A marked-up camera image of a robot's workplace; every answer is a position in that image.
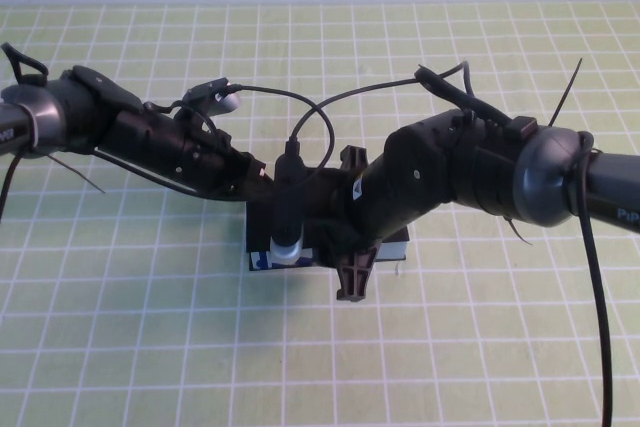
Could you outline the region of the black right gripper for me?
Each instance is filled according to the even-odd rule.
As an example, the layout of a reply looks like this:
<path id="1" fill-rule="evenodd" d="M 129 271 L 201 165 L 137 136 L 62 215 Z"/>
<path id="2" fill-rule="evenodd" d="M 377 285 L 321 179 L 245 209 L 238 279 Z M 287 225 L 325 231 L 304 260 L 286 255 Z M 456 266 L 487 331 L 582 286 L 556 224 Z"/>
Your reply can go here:
<path id="1" fill-rule="evenodd" d="M 347 145 L 330 196 L 323 260 L 336 269 L 338 301 L 360 302 L 384 240 L 396 233 L 396 194 L 383 166 L 368 166 L 367 149 Z"/>

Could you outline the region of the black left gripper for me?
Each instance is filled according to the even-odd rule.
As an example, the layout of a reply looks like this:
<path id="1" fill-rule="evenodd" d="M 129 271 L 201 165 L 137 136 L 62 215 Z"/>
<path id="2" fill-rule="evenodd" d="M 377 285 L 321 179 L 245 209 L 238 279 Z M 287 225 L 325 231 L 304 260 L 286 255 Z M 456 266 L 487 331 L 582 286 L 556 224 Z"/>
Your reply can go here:
<path id="1" fill-rule="evenodd" d="M 181 151 L 172 180 L 210 200 L 261 201 L 274 193 L 266 164 L 231 145 L 222 130 L 197 128 L 192 121 L 174 121 L 181 135 Z"/>

